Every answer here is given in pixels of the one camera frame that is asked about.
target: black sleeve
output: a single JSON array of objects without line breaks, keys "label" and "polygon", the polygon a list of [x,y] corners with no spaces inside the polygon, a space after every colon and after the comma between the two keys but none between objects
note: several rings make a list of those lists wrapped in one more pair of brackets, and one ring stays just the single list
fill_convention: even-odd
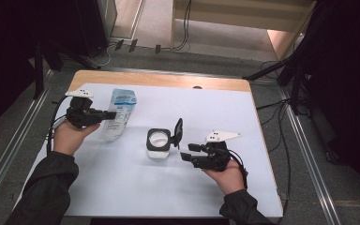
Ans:
[{"label": "black sleeve", "polygon": [[78,173],[74,157],[51,152],[34,169],[6,224],[60,224]]},{"label": "black sleeve", "polygon": [[237,224],[274,224],[257,210],[257,200],[245,189],[226,195],[219,212]]}]

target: table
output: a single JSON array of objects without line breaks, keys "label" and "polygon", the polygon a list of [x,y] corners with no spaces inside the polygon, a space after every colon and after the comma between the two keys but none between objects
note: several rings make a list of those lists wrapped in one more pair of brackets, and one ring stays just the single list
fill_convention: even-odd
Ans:
[{"label": "table", "polygon": [[[194,86],[204,89],[193,89]],[[241,156],[249,171],[248,191],[259,201],[258,209],[267,217],[282,216],[277,185],[247,81],[187,74],[81,70],[75,74],[69,90],[80,87],[93,92],[92,107],[96,109],[108,108],[114,88],[134,90],[138,103],[117,140],[104,142],[96,131],[75,154],[80,175],[69,190],[71,205],[66,216],[221,217],[218,209],[224,195],[216,183],[180,157],[180,152],[190,153],[188,143],[204,143],[213,128],[241,132],[241,138],[227,144]],[[242,102],[233,104],[230,98]],[[64,113],[69,101],[63,102],[58,116]],[[229,117],[217,119],[223,113]],[[166,159],[149,158],[145,146],[148,129],[167,128],[173,132],[179,117],[184,120],[180,150],[171,147]],[[239,120],[229,123],[234,118]],[[43,146],[34,166],[45,155]]]},{"label": "table", "polygon": [[[278,60],[282,60],[308,26],[316,1],[311,0],[193,0],[191,21],[267,29]],[[173,1],[174,20],[184,20],[187,0]]]}]

